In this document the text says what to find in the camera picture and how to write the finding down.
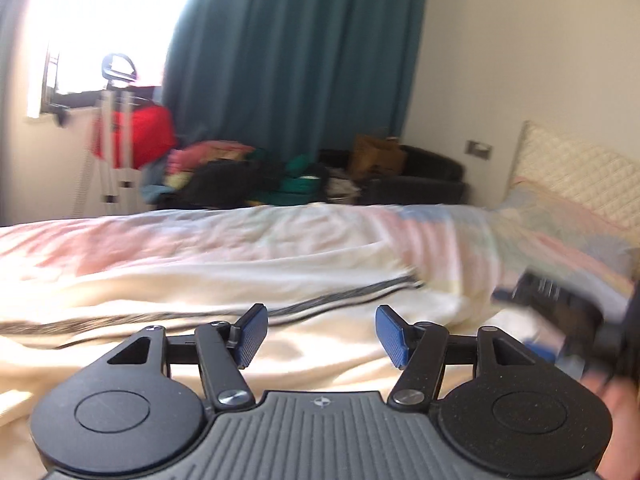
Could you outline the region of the right hand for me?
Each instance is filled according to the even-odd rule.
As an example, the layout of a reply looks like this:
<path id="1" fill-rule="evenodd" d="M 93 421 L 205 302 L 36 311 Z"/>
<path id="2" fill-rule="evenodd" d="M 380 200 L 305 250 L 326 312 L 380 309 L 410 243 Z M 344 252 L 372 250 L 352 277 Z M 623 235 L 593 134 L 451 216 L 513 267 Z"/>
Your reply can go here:
<path id="1" fill-rule="evenodd" d="M 606 480 L 636 480 L 640 470 L 639 391 L 626 378 L 588 373 L 582 384 L 596 394 L 612 416 L 613 432 L 598 467 Z"/>

